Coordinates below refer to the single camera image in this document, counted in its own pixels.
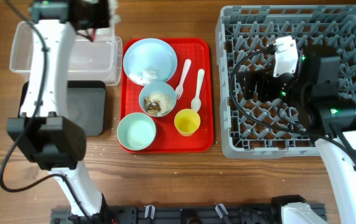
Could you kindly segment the yellow plastic cup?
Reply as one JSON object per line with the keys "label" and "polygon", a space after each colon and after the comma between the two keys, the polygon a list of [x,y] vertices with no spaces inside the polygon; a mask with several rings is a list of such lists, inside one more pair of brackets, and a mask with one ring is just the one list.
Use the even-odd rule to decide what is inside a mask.
{"label": "yellow plastic cup", "polygon": [[200,127],[200,116],[192,109],[180,110],[174,118],[174,125],[182,136],[191,136]]}

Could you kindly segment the light blue plate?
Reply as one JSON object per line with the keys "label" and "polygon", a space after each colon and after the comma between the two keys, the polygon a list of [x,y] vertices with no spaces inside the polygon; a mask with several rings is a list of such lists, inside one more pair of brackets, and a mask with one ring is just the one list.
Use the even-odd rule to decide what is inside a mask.
{"label": "light blue plate", "polygon": [[141,39],[126,50],[123,68],[129,79],[130,73],[137,74],[143,70],[154,70],[157,79],[153,82],[166,82],[176,72],[177,54],[167,42],[161,39]]}

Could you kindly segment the blue bowl with food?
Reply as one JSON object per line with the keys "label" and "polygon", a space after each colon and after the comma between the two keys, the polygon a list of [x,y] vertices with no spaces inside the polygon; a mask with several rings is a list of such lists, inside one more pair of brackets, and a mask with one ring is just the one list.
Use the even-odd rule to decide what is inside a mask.
{"label": "blue bowl with food", "polygon": [[169,84],[164,83],[164,82],[154,82],[154,83],[150,83],[150,84],[146,85],[141,90],[141,92],[139,94],[139,105],[144,112],[145,112],[144,98],[154,92],[161,92],[161,93],[165,93],[165,94],[169,95],[169,97],[173,100],[173,104],[175,107],[177,99],[176,99],[176,94],[175,94],[173,87],[171,87]]}

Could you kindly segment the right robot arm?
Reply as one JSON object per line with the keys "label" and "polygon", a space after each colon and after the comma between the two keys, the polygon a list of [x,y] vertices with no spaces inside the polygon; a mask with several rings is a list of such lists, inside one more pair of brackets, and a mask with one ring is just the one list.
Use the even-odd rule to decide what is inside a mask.
{"label": "right robot arm", "polygon": [[261,102],[279,98],[297,110],[302,131],[264,123],[233,100],[238,111],[259,125],[310,137],[328,171],[341,221],[356,223],[356,103],[339,95],[340,61],[333,47],[289,52],[270,45],[236,64],[229,92],[234,99],[240,85],[246,100],[254,94]]}

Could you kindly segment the black waste tray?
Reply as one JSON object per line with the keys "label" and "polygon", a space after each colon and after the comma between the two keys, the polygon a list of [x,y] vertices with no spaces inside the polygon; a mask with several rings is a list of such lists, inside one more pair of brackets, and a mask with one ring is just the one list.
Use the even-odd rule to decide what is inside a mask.
{"label": "black waste tray", "polygon": [[67,144],[84,149],[87,136],[103,130],[106,85],[102,81],[65,81],[60,90],[28,83],[16,118],[9,118],[7,133],[14,141]]}

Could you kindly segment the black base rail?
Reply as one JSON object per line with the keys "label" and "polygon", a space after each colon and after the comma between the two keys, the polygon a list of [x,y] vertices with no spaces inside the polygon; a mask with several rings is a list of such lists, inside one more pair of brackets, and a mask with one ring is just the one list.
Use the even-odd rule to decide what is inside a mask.
{"label": "black base rail", "polygon": [[[134,206],[114,206],[110,208],[117,216],[119,223],[187,223],[188,219],[196,218],[202,223],[221,224],[215,207],[157,207],[154,218],[145,217],[145,208]],[[270,204],[252,204],[240,207],[226,207],[231,223],[277,223],[277,209]]]}

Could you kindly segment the white plastic fork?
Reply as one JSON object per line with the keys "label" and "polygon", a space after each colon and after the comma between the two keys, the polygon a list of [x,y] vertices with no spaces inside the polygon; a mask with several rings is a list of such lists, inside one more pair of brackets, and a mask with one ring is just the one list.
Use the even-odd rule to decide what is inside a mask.
{"label": "white plastic fork", "polygon": [[180,82],[177,86],[177,88],[175,89],[175,94],[176,94],[176,99],[179,100],[180,97],[182,96],[183,92],[184,92],[184,81],[186,79],[186,76],[189,72],[189,68],[191,66],[191,59],[186,59],[185,62],[184,62],[184,66],[182,68],[182,74],[180,76]]}

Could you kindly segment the clear plastic bin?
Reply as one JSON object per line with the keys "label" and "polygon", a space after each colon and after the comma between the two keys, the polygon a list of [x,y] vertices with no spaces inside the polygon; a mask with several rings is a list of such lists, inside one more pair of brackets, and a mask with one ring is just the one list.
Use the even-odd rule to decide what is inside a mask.
{"label": "clear plastic bin", "polygon": [[[14,35],[9,69],[26,81],[29,79],[32,61],[32,30],[20,22]],[[95,80],[116,86],[121,80],[123,42],[109,33],[96,33],[94,42],[77,36],[68,66],[69,80]]]}

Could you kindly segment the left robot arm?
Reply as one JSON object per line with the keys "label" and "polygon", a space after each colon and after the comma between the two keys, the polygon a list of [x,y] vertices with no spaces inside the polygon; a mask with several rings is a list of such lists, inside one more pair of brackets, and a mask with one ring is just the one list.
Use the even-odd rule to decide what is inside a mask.
{"label": "left robot arm", "polygon": [[33,31],[29,84],[19,115],[7,121],[12,148],[47,171],[70,202],[72,223],[114,223],[85,166],[84,130],[69,120],[68,65],[75,38],[110,25],[107,1],[34,1],[22,20]]}

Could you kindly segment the rice and peanut scraps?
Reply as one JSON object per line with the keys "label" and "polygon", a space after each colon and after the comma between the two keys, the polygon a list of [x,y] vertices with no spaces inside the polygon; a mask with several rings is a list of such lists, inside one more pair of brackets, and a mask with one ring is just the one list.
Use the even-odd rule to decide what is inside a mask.
{"label": "rice and peanut scraps", "polygon": [[173,107],[173,100],[165,93],[154,92],[144,98],[145,112],[152,116],[164,116]]}

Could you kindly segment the grey dishwasher rack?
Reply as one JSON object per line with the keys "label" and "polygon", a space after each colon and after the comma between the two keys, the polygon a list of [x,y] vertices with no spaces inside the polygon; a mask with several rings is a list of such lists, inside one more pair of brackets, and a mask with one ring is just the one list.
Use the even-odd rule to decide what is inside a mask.
{"label": "grey dishwasher rack", "polygon": [[340,95],[356,102],[356,5],[225,6],[215,28],[220,77],[220,123],[222,152],[230,159],[278,159],[316,156],[306,136],[259,125],[237,110],[264,123],[294,129],[298,114],[280,100],[262,103],[244,100],[236,88],[230,98],[230,75],[248,53],[263,49],[272,40],[290,35],[299,48],[325,45],[340,55]]}

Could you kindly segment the white plastic spoon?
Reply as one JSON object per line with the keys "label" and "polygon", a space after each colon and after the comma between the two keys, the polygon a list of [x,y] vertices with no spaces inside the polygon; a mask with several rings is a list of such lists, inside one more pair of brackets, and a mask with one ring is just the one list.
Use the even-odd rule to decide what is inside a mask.
{"label": "white plastic spoon", "polygon": [[198,112],[201,107],[201,100],[200,100],[200,91],[202,88],[202,83],[204,80],[205,76],[205,70],[204,69],[199,69],[197,73],[197,85],[196,85],[196,91],[195,91],[195,96],[191,101],[190,107],[192,110],[195,112]]}

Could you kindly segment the red serving tray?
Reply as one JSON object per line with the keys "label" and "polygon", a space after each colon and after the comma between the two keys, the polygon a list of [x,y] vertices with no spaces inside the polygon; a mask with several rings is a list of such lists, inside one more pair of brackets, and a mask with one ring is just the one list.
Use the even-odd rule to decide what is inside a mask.
{"label": "red serving tray", "polygon": [[[180,80],[184,60],[192,61],[187,78],[184,81],[184,92],[177,101],[174,110],[165,117],[155,118],[156,138],[152,144],[139,154],[152,153],[184,153],[204,152],[213,144],[213,91],[212,75],[210,71],[210,49],[208,44],[200,38],[167,38],[164,39],[177,55],[177,70],[167,83],[175,88]],[[188,137],[179,134],[174,126],[176,113],[185,108],[190,108],[190,102],[195,96],[197,72],[205,70],[205,76],[200,90],[201,107],[199,110],[200,127]]]}

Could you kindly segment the mint green bowl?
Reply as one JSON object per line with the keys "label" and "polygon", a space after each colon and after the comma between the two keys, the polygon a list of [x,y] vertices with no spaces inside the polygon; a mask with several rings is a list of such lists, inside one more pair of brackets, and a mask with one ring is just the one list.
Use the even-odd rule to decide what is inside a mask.
{"label": "mint green bowl", "polygon": [[117,138],[128,150],[143,150],[156,138],[156,124],[147,114],[128,114],[119,122]]}

